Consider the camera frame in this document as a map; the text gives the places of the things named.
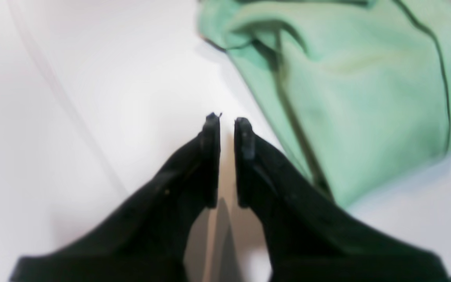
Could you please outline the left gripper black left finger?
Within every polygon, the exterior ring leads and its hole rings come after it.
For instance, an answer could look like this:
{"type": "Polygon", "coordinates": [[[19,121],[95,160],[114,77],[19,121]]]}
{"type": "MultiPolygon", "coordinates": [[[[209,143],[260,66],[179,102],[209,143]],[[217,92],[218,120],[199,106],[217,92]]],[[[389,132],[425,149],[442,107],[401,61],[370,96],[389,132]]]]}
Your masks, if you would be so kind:
{"type": "Polygon", "coordinates": [[[12,282],[186,282],[190,230],[218,202],[220,117],[176,150],[155,176],[80,239],[21,257],[12,282]]]}

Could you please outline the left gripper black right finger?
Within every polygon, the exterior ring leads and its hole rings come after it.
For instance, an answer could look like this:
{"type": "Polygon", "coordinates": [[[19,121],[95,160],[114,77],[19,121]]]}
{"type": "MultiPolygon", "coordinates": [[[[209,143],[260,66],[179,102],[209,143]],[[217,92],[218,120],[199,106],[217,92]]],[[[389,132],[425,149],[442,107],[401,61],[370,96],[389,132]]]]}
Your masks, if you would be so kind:
{"type": "Polygon", "coordinates": [[[432,252],[353,218],[315,189],[246,118],[235,122],[238,204],[260,220],[271,282],[447,282],[432,252]]]}

